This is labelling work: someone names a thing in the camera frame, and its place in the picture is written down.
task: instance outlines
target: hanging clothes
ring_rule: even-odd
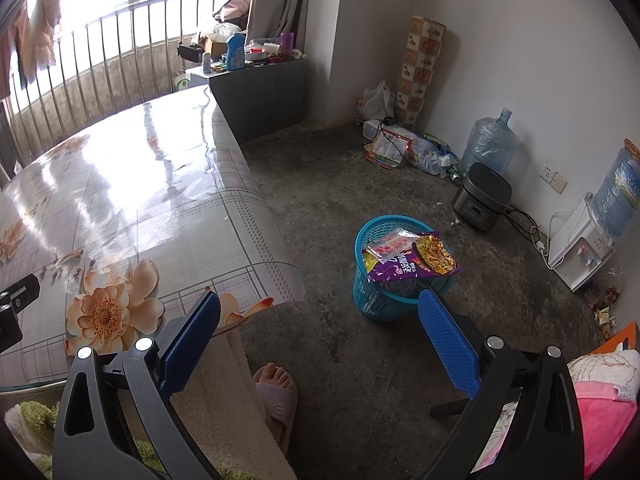
[[[17,16],[9,25],[9,28],[0,38],[0,99],[11,95],[9,74],[11,72],[11,54],[14,49],[18,53],[18,65],[22,65],[20,55],[28,26],[27,4],[20,7]]]
[[[60,0],[36,1],[29,19],[27,41],[21,53],[24,61],[24,79],[20,78],[22,88],[35,81],[38,70],[46,70],[56,64],[53,35],[61,17]]]

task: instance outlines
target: foot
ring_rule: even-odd
[[[289,374],[286,373],[284,368],[276,366],[273,363],[269,363],[264,367],[260,378],[258,378],[258,382],[293,391],[293,382],[291,381]],[[279,420],[274,420],[272,418],[270,420],[268,427],[271,434],[276,439],[276,442],[280,442],[284,426]]]

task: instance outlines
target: blue plastic basket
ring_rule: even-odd
[[[401,227],[413,232],[433,231],[427,224],[418,222],[408,216],[379,216],[367,222],[356,237],[353,251],[356,258],[356,275],[353,279],[353,301],[365,316],[376,321],[392,321],[398,319],[418,306],[418,299],[403,298],[393,294],[379,284],[369,282],[367,271],[362,261],[362,250],[367,242],[376,240],[391,229]],[[425,285],[435,288],[440,294],[449,290],[453,276],[421,280]]]

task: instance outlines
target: empty water bottle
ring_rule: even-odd
[[[504,174],[518,149],[518,137],[507,126],[510,117],[511,110],[503,108],[498,119],[486,117],[474,123],[458,164],[462,175],[475,162],[482,162],[497,173]]]
[[[593,216],[610,236],[619,237],[633,218],[639,192],[640,160],[622,148],[591,205]]]

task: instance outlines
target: electrical outlet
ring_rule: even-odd
[[[545,162],[542,165],[542,169],[540,170],[540,177],[542,177],[542,180],[544,180],[547,184],[551,184],[551,181],[556,176],[556,173],[557,171],[554,169],[554,167],[548,162]]]
[[[566,179],[560,173],[556,173],[551,181],[551,187],[555,189],[559,194],[564,191],[566,187]]]

